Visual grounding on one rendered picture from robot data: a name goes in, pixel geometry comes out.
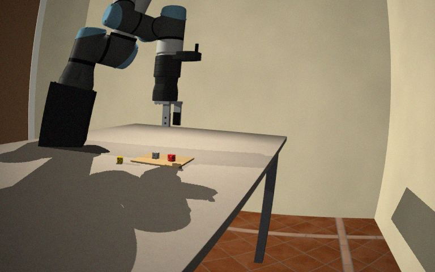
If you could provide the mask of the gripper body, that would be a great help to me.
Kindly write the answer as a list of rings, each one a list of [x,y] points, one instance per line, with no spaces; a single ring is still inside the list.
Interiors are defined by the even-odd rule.
[[[183,51],[183,45],[184,41],[177,39],[157,41],[152,101],[177,101],[182,62],[201,61],[199,44],[195,44],[195,51]]]

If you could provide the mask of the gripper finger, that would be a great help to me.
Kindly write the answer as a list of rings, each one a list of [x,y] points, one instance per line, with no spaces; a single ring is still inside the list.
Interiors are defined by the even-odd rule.
[[[171,101],[154,101],[154,104],[163,104],[162,126],[170,127]]]
[[[183,101],[172,101],[171,104],[174,104],[173,111],[173,125],[181,125],[181,109]]]

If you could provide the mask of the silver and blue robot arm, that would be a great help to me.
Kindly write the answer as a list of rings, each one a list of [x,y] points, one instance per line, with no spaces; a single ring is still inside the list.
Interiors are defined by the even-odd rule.
[[[103,28],[81,28],[58,83],[93,90],[95,64],[127,68],[138,52],[137,38],[145,43],[184,40],[186,9],[165,6],[161,16],[154,18],[145,14],[151,1],[113,0],[102,17],[102,24],[113,29],[110,35]]]

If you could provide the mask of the tan square mat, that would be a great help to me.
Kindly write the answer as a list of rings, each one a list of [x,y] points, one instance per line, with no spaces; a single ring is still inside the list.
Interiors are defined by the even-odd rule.
[[[169,161],[167,154],[160,154],[160,157],[156,159],[156,158],[152,158],[152,152],[150,152],[148,154],[132,159],[130,161],[135,163],[157,165],[162,167],[180,168],[192,160],[194,160],[194,158],[192,157],[176,156],[175,161]]]

